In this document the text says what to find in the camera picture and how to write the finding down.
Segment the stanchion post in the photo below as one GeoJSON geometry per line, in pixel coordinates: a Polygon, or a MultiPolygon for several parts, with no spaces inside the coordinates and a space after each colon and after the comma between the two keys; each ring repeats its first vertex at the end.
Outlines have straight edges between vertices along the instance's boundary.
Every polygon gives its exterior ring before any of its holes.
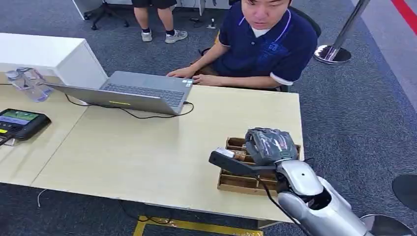
{"type": "Polygon", "coordinates": [[[355,9],[346,21],[333,45],[322,45],[314,52],[314,58],[326,64],[339,65],[349,61],[351,53],[342,48],[348,34],[350,33],[355,20],[362,14],[370,0],[359,0],[355,9]]]}

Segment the yellow floor marking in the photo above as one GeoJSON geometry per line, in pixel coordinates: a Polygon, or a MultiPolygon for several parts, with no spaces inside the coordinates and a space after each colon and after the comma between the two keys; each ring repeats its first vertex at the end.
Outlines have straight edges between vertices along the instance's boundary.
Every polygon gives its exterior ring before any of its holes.
{"type": "MultiPolygon", "coordinates": [[[[167,222],[168,219],[163,218],[153,218],[156,221],[159,222],[167,222]]],[[[161,225],[157,224],[153,221],[147,221],[147,222],[139,222],[136,226],[135,233],[133,236],[142,236],[145,226],[146,225],[159,225],[159,226],[165,226],[165,227],[174,227],[179,229],[186,229],[186,230],[198,230],[203,232],[210,232],[210,233],[218,233],[218,234],[224,234],[224,235],[235,235],[235,236],[264,236],[264,232],[257,231],[257,230],[246,230],[246,229],[240,229],[240,228],[232,228],[227,226],[219,226],[219,225],[209,225],[209,224],[203,224],[203,223],[194,223],[194,222],[188,222],[188,221],[181,221],[181,220],[171,220],[169,224],[161,225]]]]}

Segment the navy polo shirt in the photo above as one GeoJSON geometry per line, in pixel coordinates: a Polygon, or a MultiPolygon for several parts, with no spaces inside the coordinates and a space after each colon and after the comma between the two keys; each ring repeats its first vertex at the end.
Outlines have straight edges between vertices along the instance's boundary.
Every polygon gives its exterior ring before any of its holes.
{"type": "Polygon", "coordinates": [[[317,47],[311,24],[289,9],[274,27],[256,38],[240,2],[229,10],[219,41],[230,46],[213,62],[220,76],[271,76],[283,85],[292,85],[299,79],[317,47]]]}

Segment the gray glove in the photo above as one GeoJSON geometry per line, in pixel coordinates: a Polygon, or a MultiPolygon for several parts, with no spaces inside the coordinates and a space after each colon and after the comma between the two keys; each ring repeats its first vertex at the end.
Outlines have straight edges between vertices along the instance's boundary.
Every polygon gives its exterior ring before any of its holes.
{"type": "Polygon", "coordinates": [[[257,166],[268,166],[284,159],[297,160],[297,147],[288,132],[279,129],[249,129],[246,149],[257,166]]]}

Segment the clear plastic container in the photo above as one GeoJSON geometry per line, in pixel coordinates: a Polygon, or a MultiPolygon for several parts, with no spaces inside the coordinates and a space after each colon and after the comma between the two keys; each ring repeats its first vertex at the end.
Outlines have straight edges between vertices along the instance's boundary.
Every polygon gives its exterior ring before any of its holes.
{"type": "Polygon", "coordinates": [[[54,90],[46,85],[46,80],[43,78],[43,76],[33,68],[28,67],[19,67],[16,70],[19,73],[23,73],[26,75],[26,77],[36,86],[38,86],[46,95],[51,94],[54,90]]]}
{"type": "Polygon", "coordinates": [[[15,70],[7,71],[8,81],[17,89],[22,91],[34,102],[43,102],[48,96],[36,85],[34,85],[23,73],[15,70]]]}

